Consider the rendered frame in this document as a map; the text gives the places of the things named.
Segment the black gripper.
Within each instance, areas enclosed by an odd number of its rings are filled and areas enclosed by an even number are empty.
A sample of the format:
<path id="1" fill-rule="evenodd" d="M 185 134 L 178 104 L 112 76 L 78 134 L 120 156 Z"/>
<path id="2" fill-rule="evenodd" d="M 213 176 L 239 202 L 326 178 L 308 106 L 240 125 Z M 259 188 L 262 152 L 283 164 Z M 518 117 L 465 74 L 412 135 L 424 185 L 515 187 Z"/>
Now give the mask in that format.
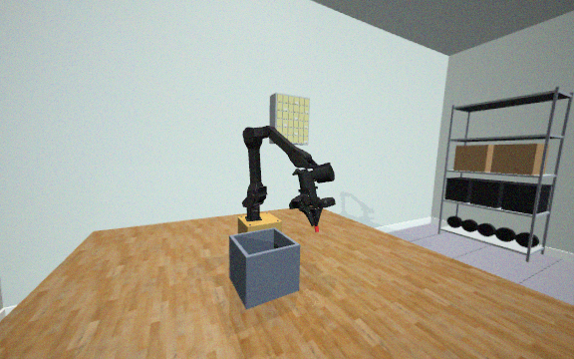
<path id="1" fill-rule="evenodd" d="M 332 197 L 325 197 L 325 198 L 321 198 L 318 196 L 317 197 L 317 193 L 316 193 L 316 189 L 318 187 L 315 186 L 315 184 L 310 184 L 310 185 L 304 185 L 304 186 L 300 186 L 300 189 L 298 189 L 299 192 L 302 191 L 302 193 L 307 193 L 307 190 L 311 193 L 312 197 L 313 197 L 313 204 L 308 204 L 305 205 L 304 208 L 299 209 L 300 211 L 304 212 L 305 215 L 307 216 L 309 222 L 311 223 L 312 226 L 317 226 L 318 222 L 319 222 L 319 218 L 322 212 L 322 209 L 325 207 L 329 207 L 332 205 L 335 205 L 335 200 Z M 310 206 L 312 205 L 312 206 Z M 313 220 L 314 219 L 314 220 Z"/>

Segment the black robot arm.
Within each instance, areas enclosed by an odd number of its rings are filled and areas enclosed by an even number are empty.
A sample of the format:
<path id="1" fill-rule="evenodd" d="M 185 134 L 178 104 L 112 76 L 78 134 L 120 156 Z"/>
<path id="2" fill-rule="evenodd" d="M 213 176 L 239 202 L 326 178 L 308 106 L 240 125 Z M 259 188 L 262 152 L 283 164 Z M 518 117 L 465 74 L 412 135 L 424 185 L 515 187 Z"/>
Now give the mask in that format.
<path id="1" fill-rule="evenodd" d="M 260 128 L 246 128 L 243 131 L 244 144 L 248 149 L 250 185 L 247 190 L 247 198 L 242 202 L 243 207 L 247 207 L 247 221 L 262 220 L 260 217 L 260 204 L 263 204 L 267 195 L 267 186 L 261 181 L 260 147 L 263 139 L 269 138 L 289 157 L 289 160 L 296 168 L 292 174 L 298 175 L 300 186 L 334 181 L 335 174 L 330 163 L 318 165 L 312 160 L 312 156 L 295 147 L 274 127 L 266 126 Z M 308 169 L 313 169 L 308 171 Z M 299 195 L 291 199 L 293 208 L 304 208 L 305 205 L 313 204 L 313 197 L 307 193 L 300 192 Z"/>

